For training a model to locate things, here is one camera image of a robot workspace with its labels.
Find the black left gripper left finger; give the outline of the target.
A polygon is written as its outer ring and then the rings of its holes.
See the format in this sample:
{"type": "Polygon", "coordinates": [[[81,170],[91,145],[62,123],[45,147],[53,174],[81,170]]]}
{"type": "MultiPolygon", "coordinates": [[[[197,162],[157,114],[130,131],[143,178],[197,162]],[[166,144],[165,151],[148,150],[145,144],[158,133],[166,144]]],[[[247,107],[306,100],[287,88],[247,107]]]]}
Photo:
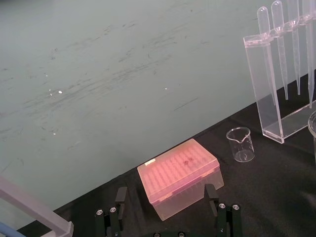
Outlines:
{"type": "Polygon", "coordinates": [[[98,209],[95,212],[95,236],[96,237],[121,237],[126,217],[126,204],[128,200],[128,188],[120,187],[117,191],[115,203],[106,212],[98,209]]]}

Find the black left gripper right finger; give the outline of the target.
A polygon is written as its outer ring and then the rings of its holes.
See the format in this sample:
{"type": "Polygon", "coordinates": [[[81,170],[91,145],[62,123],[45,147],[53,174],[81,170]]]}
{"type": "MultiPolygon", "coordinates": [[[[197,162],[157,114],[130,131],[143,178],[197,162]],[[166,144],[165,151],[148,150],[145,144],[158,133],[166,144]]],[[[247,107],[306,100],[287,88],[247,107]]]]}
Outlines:
{"type": "Polygon", "coordinates": [[[213,184],[204,185],[204,199],[210,206],[215,219],[214,228],[216,237],[241,236],[241,206],[237,203],[226,205],[219,200],[213,184]]]}

